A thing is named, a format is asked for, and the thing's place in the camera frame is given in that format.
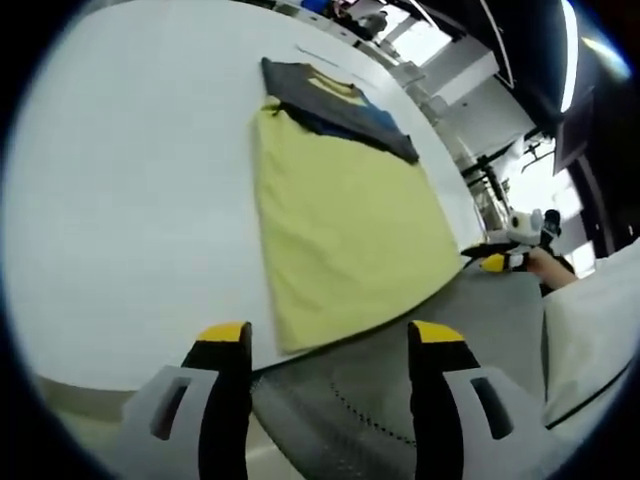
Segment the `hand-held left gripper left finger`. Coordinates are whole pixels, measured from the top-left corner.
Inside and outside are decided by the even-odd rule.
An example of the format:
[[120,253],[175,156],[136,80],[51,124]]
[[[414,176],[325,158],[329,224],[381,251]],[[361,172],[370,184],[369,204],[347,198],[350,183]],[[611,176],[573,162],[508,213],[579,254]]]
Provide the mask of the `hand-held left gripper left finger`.
[[125,479],[245,479],[252,409],[252,328],[201,332],[178,366],[162,368],[125,404]]

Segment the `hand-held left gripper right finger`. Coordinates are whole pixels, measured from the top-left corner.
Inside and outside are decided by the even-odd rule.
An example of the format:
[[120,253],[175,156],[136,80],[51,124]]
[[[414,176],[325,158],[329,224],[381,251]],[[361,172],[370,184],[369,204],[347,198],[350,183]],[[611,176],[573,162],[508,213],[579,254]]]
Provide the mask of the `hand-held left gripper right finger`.
[[441,324],[408,325],[418,479],[524,479],[543,456],[540,404]]

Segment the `person's right hand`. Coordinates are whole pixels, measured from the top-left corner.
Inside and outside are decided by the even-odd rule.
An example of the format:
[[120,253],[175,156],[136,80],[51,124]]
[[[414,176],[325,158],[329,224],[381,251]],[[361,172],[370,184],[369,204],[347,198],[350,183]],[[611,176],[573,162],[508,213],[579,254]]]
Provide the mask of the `person's right hand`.
[[547,251],[535,247],[529,251],[527,270],[535,274],[552,290],[558,290],[578,280],[578,277]]

